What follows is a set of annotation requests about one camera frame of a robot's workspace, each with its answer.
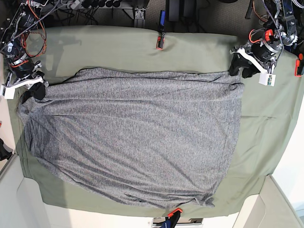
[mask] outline metal bracket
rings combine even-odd
[[[144,28],[145,27],[145,12],[146,9],[135,8],[135,17],[134,17],[134,27],[135,28]]]
[[[0,95],[4,96],[4,99],[12,100],[12,99],[14,99],[15,90],[17,88],[22,87],[22,86],[27,86],[27,85],[33,85],[38,82],[43,83],[43,78],[40,76],[37,76],[34,79],[25,79],[20,82],[14,83],[13,85],[12,84],[9,84],[9,85],[2,84],[0,87]]]
[[[284,45],[290,46],[297,41],[296,21],[291,0],[282,0],[283,5],[283,26],[286,38],[283,39]]]
[[[231,54],[233,53],[239,53],[242,57],[244,57],[245,59],[247,59],[248,61],[250,61],[253,65],[256,66],[256,68],[261,72],[261,73],[268,73],[268,71],[266,69],[264,69],[258,62],[257,60],[248,55],[245,51],[245,49],[243,47],[240,47],[238,50],[236,51],[230,51]]]

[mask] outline green fabric surface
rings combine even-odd
[[[43,63],[46,79],[60,83],[85,67],[104,67],[125,72],[227,71],[229,50],[236,37],[216,34],[167,33],[163,50],[156,50],[158,33],[136,28],[84,26],[47,30]],[[41,41],[31,38],[30,51]],[[215,208],[182,205],[182,216],[206,218],[238,212],[244,200],[258,194],[265,176],[271,174],[295,128],[304,93],[304,81],[294,76],[296,56],[284,52],[275,69],[275,86],[258,83],[258,75],[243,80],[242,118],[234,157],[225,179],[214,195]],[[17,92],[9,101],[10,116],[25,177],[39,184],[46,204],[105,214],[160,217],[168,211],[123,205],[64,183],[30,155],[16,116]]]

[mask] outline orange wire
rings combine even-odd
[[[21,45],[23,48],[27,48],[27,44],[25,42],[24,34],[21,35]]]
[[[37,14],[34,12],[34,10],[31,8],[31,6],[30,6],[30,0],[27,0],[27,3],[28,3],[28,7],[29,7],[29,9],[30,9],[30,11],[34,14],[34,16],[37,18],[37,19],[39,19],[39,17],[37,16]],[[41,21],[39,22],[39,24],[40,24],[40,26],[41,26],[41,28],[42,28],[42,30],[43,30],[43,32],[44,32],[44,34],[46,34],[46,31],[45,31],[45,29],[44,29],[44,27],[43,27],[43,25],[42,25],[42,23],[41,23]],[[39,32],[39,29],[38,29],[38,33],[40,34],[40,36],[42,37],[42,39],[44,40],[44,43],[43,43],[43,49],[42,49],[42,52],[40,53],[40,54],[38,54],[38,55],[36,55],[36,57],[39,57],[39,56],[41,56],[41,55],[43,55],[45,52],[46,52],[46,50],[47,50],[47,40],[45,39],[45,36],[43,36],[40,32]],[[26,41],[25,41],[25,39],[24,39],[24,36],[23,36],[23,42],[24,42],[24,48],[26,48]]]
[[[260,40],[259,40],[259,39],[255,40],[255,41],[252,41],[252,40],[251,40],[251,33],[252,33],[254,30],[255,30],[255,29],[251,30],[251,31],[250,31],[250,33],[249,33],[249,41],[250,41],[251,43],[257,43],[257,42],[260,42]]]
[[[256,11],[256,3],[255,3],[255,0],[253,0],[253,2],[252,2],[252,8],[253,8],[253,11],[254,11],[254,13],[256,14],[256,16],[257,16],[262,22],[267,22],[267,19],[262,18],[262,16],[259,15],[259,14],[257,13],[257,11]]]
[[[28,60],[25,60],[25,61],[23,61],[22,63],[19,63],[18,65],[14,65],[14,66],[11,66],[12,68],[16,68],[16,67],[19,67],[19,66],[21,66],[21,65],[23,65],[23,64],[25,64],[25,63],[27,63],[28,62]]]

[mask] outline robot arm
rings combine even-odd
[[[36,99],[42,100],[45,97],[48,82],[43,79],[44,73],[38,70],[42,67],[41,62],[34,63],[32,58],[44,54],[46,33],[44,35],[40,33],[44,45],[36,55],[27,52],[26,40],[30,29],[34,29],[38,23],[44,30],[40,12],[46,3],[47,1],[41,0],[27,0],[26,3],[21,3],[13,19],[7,20],[9,23],[7,28],[1,29],[0,53],[4,56],[9,68],[7,81],[0,87],[0,95],[5,99],[13,99],[15,90],[22,86],[27,88]]]
[[[243,78],[260,73],[259,83],[274,86],[276,76],[273,72],[284,46],[291,46],[297,41],[295,17],[291,0],[262,0],[262,3],[269,20],[262,28],[249,33],[244,46],[231,50],[234,56],[229,72],[235,76],[242,67]]]

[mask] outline gray t-shirt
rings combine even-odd
[[[238,139],[240,76],[79,71],[18,107],[52,174],[117,202],[213,207]]]

